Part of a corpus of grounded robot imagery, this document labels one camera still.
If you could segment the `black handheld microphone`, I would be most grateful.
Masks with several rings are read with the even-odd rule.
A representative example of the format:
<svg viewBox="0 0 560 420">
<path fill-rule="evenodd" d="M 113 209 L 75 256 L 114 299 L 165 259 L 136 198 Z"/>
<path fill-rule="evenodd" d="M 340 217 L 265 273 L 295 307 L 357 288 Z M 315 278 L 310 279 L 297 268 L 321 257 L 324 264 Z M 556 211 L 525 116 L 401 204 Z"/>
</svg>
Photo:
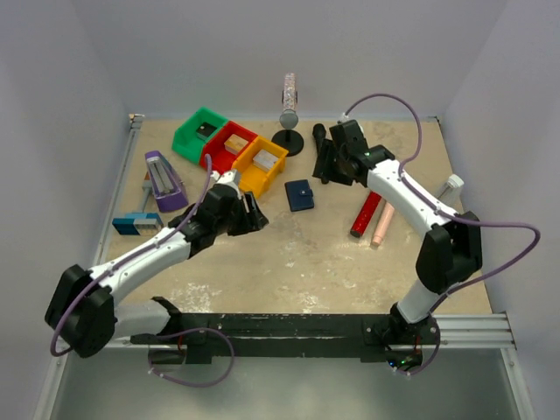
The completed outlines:
<svg viewBox="0 0 560 420">
<path fill-rule="evenodd" d="M 326 155 L 327 148 L 325 145 L 326 140 L 326 128 L 322 123 L 316 123 L 312 128 L 312 137 L 315 142 L 317 157 L 313 169 L 312 176 L 321 181 L 323 185 L 326 185 Z"/>
</svg>

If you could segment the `red plastic bin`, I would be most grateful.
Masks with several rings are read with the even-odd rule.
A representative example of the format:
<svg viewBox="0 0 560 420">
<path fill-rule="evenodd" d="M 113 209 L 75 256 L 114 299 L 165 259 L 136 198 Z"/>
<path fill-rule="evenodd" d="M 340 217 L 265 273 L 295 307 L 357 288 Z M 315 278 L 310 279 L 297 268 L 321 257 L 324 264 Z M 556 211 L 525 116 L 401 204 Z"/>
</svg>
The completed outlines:
<svg viewBox="0 0 560 420">
<path fill-rule="evenodd" d="M 231 136 L 238 136 L 239 138 L 245 140 L 247 144 L 252 143 L 257 138 L 257 134 L 255 132 L 246 129 L 236 122 L 228 121 L 203 146 L 199 159 L 199 166 L 205 170 L 207 169 L 205 155 L 208 154 L 212 159 L 213 171 L 217 171 L 219 174 L 229 171 L 232 168 L 234 161 L 245 149 L 245 146 L 243 146 L 237 152 L 232 153 L 228 151 L 225 143 Z"/>
</svg>

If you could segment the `card stack in red bin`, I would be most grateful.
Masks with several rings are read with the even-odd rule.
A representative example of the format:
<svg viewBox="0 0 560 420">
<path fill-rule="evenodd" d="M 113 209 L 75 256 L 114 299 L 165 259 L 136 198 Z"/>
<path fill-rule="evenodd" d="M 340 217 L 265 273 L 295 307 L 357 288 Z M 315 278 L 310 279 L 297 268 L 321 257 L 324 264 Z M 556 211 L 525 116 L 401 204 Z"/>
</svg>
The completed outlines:
<svg viewBox="0 0 560 420">
<path fill-rule="evenodd" d="M 247 144 L 248 141 L 244 138 L 237 135 L 231 135 L 224 142 L 224 149 L 233 155 L 238 155 Z"/>
</svg>

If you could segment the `card stack in yellow bin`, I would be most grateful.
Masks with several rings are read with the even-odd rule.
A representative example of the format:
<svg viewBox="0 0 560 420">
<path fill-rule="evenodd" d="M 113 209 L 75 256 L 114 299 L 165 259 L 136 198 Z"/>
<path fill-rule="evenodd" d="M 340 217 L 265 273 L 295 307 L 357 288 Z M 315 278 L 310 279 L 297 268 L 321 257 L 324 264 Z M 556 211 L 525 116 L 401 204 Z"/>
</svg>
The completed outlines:
<svg viewBox="0 0 560 420">
<path fill-rule="evenodd" d="M 277 160 L 277 156 L 261 149 L 253 157 L 253 165 L 264 172 L 269 172 L 277 163 Z"/>
</svg>

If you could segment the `red glitter microphone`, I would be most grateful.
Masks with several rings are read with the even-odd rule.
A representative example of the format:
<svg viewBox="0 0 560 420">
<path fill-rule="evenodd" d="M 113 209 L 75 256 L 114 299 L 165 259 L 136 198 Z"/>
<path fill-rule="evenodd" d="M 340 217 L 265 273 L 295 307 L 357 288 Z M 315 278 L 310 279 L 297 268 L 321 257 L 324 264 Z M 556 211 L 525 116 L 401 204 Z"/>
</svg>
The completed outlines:
<svg viewBox="0 0 560 420">
<path fill-rule="evenodd" d="M 379 206 L 382 196 L 376 192 L 370 192 L 364 201 L 358 215 L 356 216 L 353 225 L 350 228 L 350 235 L 354 238 L 361 238 L 369 222 L 371 221 L 375 210 Z"/>
</svg>

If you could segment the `blue grey block tool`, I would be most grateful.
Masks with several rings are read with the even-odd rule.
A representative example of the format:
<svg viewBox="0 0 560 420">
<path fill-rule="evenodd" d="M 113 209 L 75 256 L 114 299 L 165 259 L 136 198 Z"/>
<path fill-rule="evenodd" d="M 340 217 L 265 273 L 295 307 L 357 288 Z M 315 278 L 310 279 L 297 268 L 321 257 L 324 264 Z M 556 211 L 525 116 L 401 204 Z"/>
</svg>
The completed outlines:
<svg viewBox="0 0 560 420">
<path fill-rule="evenodd" d="M 113 218 L 111 224 L 119 235 L 156 235 L 162 229 L 163 222 L 159 214 L 145 211 L 149 198 L 153 195 L 149 173 L 144 176 L 142 190 L 143 195 L 136 211 Z"/>
</svg>

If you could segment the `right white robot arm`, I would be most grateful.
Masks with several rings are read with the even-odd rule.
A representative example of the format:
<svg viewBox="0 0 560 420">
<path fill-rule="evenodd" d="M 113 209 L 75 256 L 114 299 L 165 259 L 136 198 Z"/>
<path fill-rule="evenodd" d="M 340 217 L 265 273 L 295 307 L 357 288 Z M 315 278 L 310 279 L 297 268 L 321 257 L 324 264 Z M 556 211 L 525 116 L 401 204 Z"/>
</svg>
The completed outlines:
<svg viewBox="0 0 560 420">
<path fill-rule="evenodd" d="M 312 136 L 318 153 L 315 178 L 347 186 L 356 182 L 379 194 L 423 240 L 416 259 L 417 280 L 395 305 L 399 316 L 389 323 L 391 336 L 409 343 L 439 298 L 481 268 L 480 228 L 472 224 L 478 218 L 467 212 L 462 215 L 465 223 L 458 221 L 453 208 L 399 171 L 399 161 L 385 146 L 368 146 L 355 120 L 330 129 L 318 123 Z"/>
</svg>

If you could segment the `glitter microphone on stand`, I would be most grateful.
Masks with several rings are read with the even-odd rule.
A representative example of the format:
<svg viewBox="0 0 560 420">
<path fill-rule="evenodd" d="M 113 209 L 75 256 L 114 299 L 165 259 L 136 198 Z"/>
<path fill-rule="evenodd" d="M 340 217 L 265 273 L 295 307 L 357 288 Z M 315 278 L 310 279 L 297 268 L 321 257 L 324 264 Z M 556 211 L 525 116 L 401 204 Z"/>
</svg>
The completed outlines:
<svg viewBox="0 0 560 420">
<path fill-rule="evenodd" d="M 294 73 L 287 73 L 283 81 L 283 111 L 279 117 L 279 122 L 285 130 L 293 130 L 298 124 L 297 105 L 297 77 Z"/>
</svg>

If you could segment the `aluminium frame rail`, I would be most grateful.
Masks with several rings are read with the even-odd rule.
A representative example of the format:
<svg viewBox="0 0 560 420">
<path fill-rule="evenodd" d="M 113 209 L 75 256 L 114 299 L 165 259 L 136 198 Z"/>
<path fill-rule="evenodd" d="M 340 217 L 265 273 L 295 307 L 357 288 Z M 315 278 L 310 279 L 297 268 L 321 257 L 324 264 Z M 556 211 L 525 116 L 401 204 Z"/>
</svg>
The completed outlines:
<svg viewBox="0 0 560 420">
<path fill-rule="evenodd" d="M 112 218 L 116 214 L 117 208 L 120 204 L 123 188 L 126 183 L 126 178 L 130 170 L 130 162 L 134 155 L 134 150 L 137 144 L 137 138 L 140 134 L 142 125 L 145 121 L 145 115 L 131 114 L 130 115 L 130 128 L 129 136 L 125 144 L 124 154 L 120 161 L 118 168 L 115 187 L 110 197 L 110 202 L 107 207 L 103 223 L 101 225 L 101 233 L 97 242 L 97 248 L 94 256 L 88 267 L 103 263 L 109 249 L 109 243 L 112 239 Z M 66 364 L 68 362 L 68 354 L 61 357 L 51 358 L 43 388 L 40 393 L 38 405 L 33 415 L 33 419 L 50 419 L 52 417 L 53 408 L 57 400 L 60 384 L 63 374 L 65 372 Z"/>
</svg>

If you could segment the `purple metronome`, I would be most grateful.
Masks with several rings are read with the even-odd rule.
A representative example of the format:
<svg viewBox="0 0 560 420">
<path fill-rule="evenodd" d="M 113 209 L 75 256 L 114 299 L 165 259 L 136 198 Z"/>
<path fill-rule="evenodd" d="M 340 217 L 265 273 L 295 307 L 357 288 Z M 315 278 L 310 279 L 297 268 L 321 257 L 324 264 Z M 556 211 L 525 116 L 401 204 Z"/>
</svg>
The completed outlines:
<svg viewBox="0 0 560 420">
<path fill-rule="evenodd" d="M 148 151 L 144 157 L 158 210 L 171 213 L 187 207 L 184 183 L 167 158 L 158 150 Z"/>
</svg>

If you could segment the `green plastic bin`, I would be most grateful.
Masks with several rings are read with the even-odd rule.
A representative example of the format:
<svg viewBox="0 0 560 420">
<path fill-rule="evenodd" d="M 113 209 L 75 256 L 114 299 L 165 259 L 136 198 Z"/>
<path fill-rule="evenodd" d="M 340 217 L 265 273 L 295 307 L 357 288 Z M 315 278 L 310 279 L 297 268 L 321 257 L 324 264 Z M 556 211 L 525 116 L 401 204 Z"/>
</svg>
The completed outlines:
<svg viewBox="0 0 560 420">
<path fill-rule="evenodd" d="M 176 129 L 171 149 L 197 165 L 204 146 L 227 122 L 223 115 L 201 107 Z"/>
</svg>

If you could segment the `card stack in green bin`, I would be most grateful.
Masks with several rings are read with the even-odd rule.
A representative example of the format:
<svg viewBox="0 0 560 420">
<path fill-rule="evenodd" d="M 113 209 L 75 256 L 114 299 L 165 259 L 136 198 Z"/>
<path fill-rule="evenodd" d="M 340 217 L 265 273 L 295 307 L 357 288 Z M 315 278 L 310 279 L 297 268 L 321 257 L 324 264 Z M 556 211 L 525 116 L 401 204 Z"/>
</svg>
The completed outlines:
<svg viewBox="0 0 560 420">
<path fill-rule="evenodd" d="M 210 123 L 202 123 L 195 131 L 196 137 L 203 142 L 207 142 L 217 128 Z"/>
</svg>

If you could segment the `black round microphone stand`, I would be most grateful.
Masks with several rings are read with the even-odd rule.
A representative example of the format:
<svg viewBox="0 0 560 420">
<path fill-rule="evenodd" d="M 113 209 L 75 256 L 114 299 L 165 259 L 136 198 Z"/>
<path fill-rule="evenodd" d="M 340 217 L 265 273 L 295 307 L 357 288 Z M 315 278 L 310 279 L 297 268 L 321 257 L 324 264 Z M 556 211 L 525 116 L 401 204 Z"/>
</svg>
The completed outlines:
<svg viewBox="0 0 560 420">
<path fill-rule="evenodd" d="M 294 129 L 279 130 L 273 137 L 272 143 L 288 151 L 288 157 L 294 157 L 304 148 L 303 137 Z"/>
</svg>

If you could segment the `yellow plastic bin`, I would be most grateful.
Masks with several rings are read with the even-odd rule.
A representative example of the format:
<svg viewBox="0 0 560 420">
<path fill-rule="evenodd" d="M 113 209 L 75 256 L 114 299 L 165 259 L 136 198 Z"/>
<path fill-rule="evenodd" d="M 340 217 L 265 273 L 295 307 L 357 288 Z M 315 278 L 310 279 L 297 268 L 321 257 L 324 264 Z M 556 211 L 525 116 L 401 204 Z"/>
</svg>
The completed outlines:
<svg viewBox="0 0 560 420">
<path fill-rule="evenodd" d="M 287 155 L 285 148 L 257 136 L 234 159 L 230 169 L 240 173 L 240 189 L 259 198 L 284 171 Z"/>
</svg>

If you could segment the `blue leather card holder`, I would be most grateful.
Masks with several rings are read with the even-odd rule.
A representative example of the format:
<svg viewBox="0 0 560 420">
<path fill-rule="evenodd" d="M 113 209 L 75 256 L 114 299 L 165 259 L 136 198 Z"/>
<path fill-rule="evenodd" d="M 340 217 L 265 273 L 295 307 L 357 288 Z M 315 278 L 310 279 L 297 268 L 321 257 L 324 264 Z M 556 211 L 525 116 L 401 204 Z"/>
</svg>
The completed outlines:
<svg viewBox="0 0 560 420">
<path fill-rule="evenodd" d="M 284 184 L 290 210 L 300 212 L 315 207 L 313 191 L 307 179 L 288 181 Z"/>
</svg>

